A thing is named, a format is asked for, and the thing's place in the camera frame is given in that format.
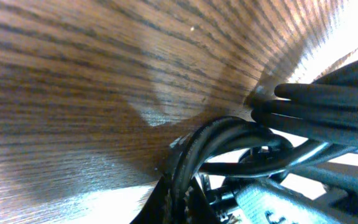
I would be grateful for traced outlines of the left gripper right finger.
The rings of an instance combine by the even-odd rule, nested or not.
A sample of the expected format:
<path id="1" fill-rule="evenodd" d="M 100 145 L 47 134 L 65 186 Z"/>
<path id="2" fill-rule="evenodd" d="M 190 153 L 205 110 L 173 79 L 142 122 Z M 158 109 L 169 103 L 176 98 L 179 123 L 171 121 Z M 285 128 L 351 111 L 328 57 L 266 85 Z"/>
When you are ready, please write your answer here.
<path id="1" fill-rule="evenodd" d="M 313 84 L 358 87 L 358 60 L 318 78 Z"/>

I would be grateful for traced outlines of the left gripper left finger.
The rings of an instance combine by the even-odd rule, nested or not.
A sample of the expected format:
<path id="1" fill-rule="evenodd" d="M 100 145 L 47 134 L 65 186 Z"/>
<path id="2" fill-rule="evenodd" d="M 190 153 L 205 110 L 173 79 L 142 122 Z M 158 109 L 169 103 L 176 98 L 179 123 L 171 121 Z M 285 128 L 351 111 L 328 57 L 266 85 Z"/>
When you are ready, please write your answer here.
<path id="1" fill-rule="evenodd" d="M 196 179 L 191 180 L 185 196 L 178 201 L 177 211 L 171 186 L 169 176 L 161 177 L 131 224 L 220 224 Z"/>

